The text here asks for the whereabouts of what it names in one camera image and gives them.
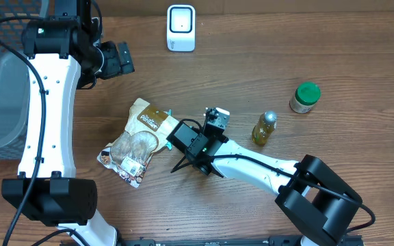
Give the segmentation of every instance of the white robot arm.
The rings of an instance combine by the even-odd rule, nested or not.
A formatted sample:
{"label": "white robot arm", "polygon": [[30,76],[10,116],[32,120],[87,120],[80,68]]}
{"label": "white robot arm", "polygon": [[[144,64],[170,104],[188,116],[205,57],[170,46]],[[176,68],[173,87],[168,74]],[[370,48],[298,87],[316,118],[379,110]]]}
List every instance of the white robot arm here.
{"label": "white robot arm", "polygon": [[[96,78],[105,80],[134,71],[126,43],[118,44],[118,50],[113,42],[100,42],[101,13],[93,0],[92,4],[99,19],[90,16],[91,0],[56,1],[55,15],[44,19],[0,19],[0,23],[34,19],[22,38],[29,61],[0,41],[31,68],[27,139],[18,178],[3,180],[1,188],[2,196],[18,209],[3,245],[8,244],[20,212],[46,226],[73,229],[68,233],[81,245],[120,244],[119,232],[96,209],[95,182],[75,178],[72,131],[76,89],[90,83],[93,87]],[[38,143],[43,145],[42,151],[38,151]]]}
{"label": "white robot arm", "polygon": [[[248,182],[276,196],[277,205],[304,235],[299,245],[339,243],[363,207],[361,197],[349,185],[314,156],[284,161],[242,148],[222,134],[230,118],[227,110],[207,108],[205,116],[203,127],[189,127],[185,122],[195,121],[184,119],[168,136],[189,161],[182,166],[179,162],[172,172],[192,165],[205,175]],[[312,202],[304,197],[310,187],[320,190]]]}

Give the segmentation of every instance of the wooden table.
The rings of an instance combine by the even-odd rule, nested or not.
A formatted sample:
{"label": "wooden table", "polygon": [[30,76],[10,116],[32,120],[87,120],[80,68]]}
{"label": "wooden table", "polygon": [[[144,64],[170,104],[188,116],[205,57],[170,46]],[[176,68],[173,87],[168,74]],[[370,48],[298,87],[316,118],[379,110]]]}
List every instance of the wooden table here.
{"label": "wooden table", "polygon": [[[242,146],[280,159],[318,156],[376,213],[377,223],[358,232],[365,244],[394,245],[394,12],[199,16],[193,53],[167,51],[165,23],[165,16],[105,18],[106,38],[129,43],[136,72],[76,95],[77,177],[96,181],[98,209],[110,224],[125,238],[156,240],[298,233],[275,197],[249,184],[192,168],[170,174],[182,157],[175,149],[153,157],[139,189],[97,163],[140,97],[201,122],[205,107],[223,107],[231,112],[226,135]],[[322,98],[300,115],[288,102],[303,81],[318,83]],[[278,128],[260,148],[250,133],[269,109]],[[17,165],[0,161],[0,189]],[[14,211],[0,191],[0,244]],[[366,220],[360,211],[353,225]],[[21,217],[11,245],[52,231]]]}

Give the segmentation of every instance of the plastic packaging bag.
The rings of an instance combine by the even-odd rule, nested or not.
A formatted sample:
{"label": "plastic packaging bag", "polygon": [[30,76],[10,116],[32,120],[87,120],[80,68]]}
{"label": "plastic packaging bag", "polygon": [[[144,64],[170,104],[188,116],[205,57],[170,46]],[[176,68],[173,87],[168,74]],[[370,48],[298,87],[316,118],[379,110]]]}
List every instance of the plastic packaging bag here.
{"label": "plastic packaging bag", "polygon": [[167,144],[166,137],[179,122],[141,98],[130,108],[125,131],[98,155],[97,160],[138,188],[154,153]]}

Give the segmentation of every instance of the white device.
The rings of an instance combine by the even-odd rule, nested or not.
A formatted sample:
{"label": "white device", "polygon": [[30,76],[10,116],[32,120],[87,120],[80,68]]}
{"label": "white device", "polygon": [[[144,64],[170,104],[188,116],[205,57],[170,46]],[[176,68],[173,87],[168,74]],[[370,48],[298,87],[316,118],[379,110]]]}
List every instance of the white device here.
{"label": "white device", "polygon": [[196,10],[191,5],[168,8],[167,46],[170,51],[189,52],[196,48]]}

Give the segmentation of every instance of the small bottle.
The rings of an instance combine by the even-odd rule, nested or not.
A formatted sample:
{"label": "small bottle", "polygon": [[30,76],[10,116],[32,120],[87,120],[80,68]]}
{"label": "small bottle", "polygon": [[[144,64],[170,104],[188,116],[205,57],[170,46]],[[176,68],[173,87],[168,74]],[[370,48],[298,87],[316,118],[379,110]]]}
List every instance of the small bottle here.
{"label": "small bottle", "polygon": [[253,142],[263,146],[267,143],[268,137],[276,129],[276,120],[278,116],[273,111],[263,113],[258,120],[257,125],[253,128],[252,139]]}
{"label": "small bottle", "polygon": [[313,82],[305,82],[297,88],[290,100],[290,107],[296,113],[308,113],[320,99],[320,88]]}

